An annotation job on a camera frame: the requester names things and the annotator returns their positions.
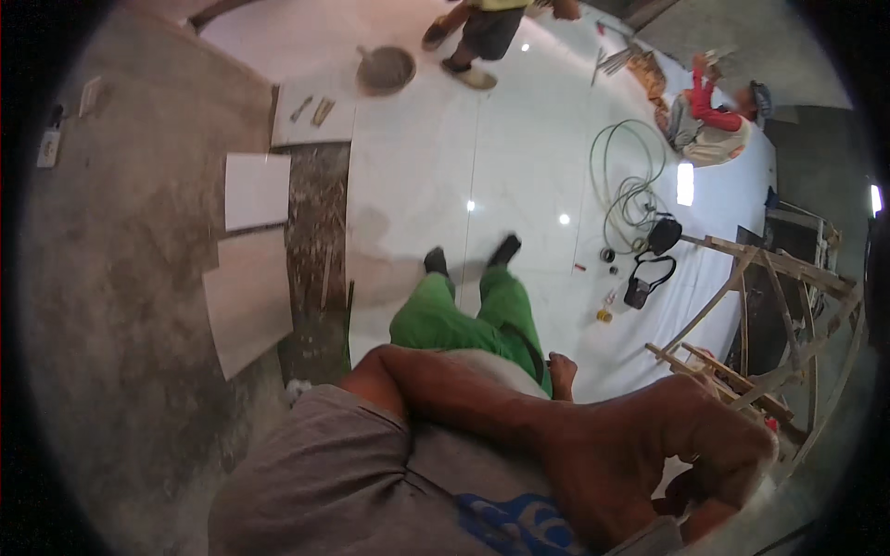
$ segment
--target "black shoe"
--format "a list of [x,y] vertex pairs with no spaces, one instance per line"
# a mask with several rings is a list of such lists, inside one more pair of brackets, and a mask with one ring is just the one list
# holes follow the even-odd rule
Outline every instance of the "black shoe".
[[516,234],[510,234],[504,241],[501,242],[501,245],[495,249],[495,253],[489,259],[489,262],[486,266],[498,266],[501,264],[507,264],[510,262],[515,256],[516,253],[519,252],[519,248],[522,247],[522,241],[516,237]]
[[435,247],[426,254],[426,257],[424,257],[424,269],[426,269],[427,274],[438,272],[445,278],[450,278],[448,275],[448,264],[445,262],[445,251],[440,246]]

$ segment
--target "blue print on shirt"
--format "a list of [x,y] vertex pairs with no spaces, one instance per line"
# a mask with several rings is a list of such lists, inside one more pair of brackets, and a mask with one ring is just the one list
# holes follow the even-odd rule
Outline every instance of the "blue print on shirt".
[[507,502],[457,495],[459,523],[503,556],[591,556],[556,510],[553,498],[524,494]]

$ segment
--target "foot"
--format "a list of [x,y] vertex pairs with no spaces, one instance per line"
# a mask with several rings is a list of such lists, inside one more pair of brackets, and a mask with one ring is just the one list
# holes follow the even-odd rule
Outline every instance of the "foot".
[[464,83],[471,89],[478,91],[487,91],[498,84],[498,78],[492,76],[489,72],[476,68],[472,64],[460,67],[446,58],[442,61],[442,69],[445,73]]
[[519,248],[522,247],[522,241],[516,237],[516,234],[510,234],[504,241],[501,242],[501,245],[495,249],[494,254],[489,259],[487,266],[498,266],[501,264],[506,265],[510,262],[516,253],[519,251]]
[[427,274],[438,272],[445,278],[449,278],[448,264],[445,262],[445,251],[440,247],[435,247],[424,257],[424,269]]
[[445,21],[444,15],[437,17],[436,21],[434,21],[430,28],[424,33],[424,38],[420,43],[420,47],[425,51],[432,52],[436,50],[456,31],[456,29],[448,30],[443,27],[443,21]]

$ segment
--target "yellow shirt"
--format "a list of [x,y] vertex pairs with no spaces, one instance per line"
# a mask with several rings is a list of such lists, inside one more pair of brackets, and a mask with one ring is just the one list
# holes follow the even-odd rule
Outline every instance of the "yellow shirt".
[[502,12],[503,10],[512,10],[513,8],[524,8],[532,3],[533,0],[469,0],[469,4],[474,8],[479,8],[483,12]]

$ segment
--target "green pants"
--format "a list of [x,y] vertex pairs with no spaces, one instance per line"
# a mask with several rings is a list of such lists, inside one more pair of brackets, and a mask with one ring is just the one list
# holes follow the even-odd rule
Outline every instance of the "green pants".
[[[497,266],[485,271],[479,291],[482,307],[476,318],[468,317],[454,304],[451,280],[438,273],[427,275],[392,319],[392,343],[418,350],[484,350],[513,361],[535,378],[529,347],[515,333],[522,333],[544,360],[525,287],[506,266]],[[553,396],[546,366],[541,388]]]

